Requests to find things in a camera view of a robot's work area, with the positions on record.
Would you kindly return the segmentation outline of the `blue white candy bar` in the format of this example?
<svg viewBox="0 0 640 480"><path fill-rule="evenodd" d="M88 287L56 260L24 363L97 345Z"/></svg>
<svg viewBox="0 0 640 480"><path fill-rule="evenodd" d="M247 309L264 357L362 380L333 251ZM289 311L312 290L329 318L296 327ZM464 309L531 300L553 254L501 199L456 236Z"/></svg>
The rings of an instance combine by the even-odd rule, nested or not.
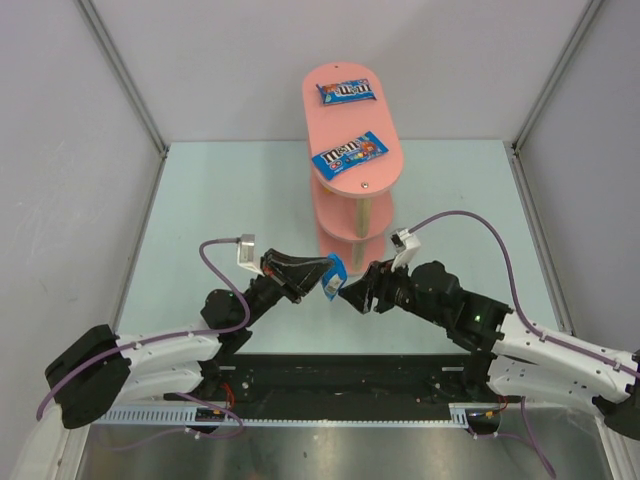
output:
<svg viewBox="0 0 640 480"><path fill-rule="evenodd" d="M323 275L321 286L325 297L333 301L344 286L348 274L343 260L335 253L330 253L327 259L332 262L332 266Z"/></svg>

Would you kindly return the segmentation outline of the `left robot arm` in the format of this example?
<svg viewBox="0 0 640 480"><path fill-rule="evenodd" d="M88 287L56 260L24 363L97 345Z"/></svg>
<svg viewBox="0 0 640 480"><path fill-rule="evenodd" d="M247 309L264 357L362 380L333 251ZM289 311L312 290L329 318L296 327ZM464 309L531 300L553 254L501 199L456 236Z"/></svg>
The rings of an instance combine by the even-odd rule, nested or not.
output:
<svg viewBox="0 0 640 480"><path fill-rule="evenodd" d="M207 261L224 286L208 294L198 323L151 335L122 335L107 324L90 328L46 367L49 392L37 418L55 405L63 427L75 430L122 403L192 395L205 381L205 363L242 346L250 326L280 300L300 303L336 265L329 256L288 256L274 249L253 261L242 246L237 249L238 265L256 275L245 290Z"/></svg>

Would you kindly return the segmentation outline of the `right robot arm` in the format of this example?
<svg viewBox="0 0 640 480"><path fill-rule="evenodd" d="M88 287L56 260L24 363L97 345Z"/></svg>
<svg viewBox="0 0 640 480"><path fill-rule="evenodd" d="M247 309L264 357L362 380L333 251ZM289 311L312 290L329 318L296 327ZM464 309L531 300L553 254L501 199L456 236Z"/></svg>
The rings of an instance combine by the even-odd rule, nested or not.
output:
<svg viewBox="0 0 640 480"><path fill-rule="evenodd" d="M523 320L509 305L463 289L443 264L373 262L339 295L358 312L398 307L445 330L471 355L468 383L502 397L583 410L639 437L639 356Z"/></svg>

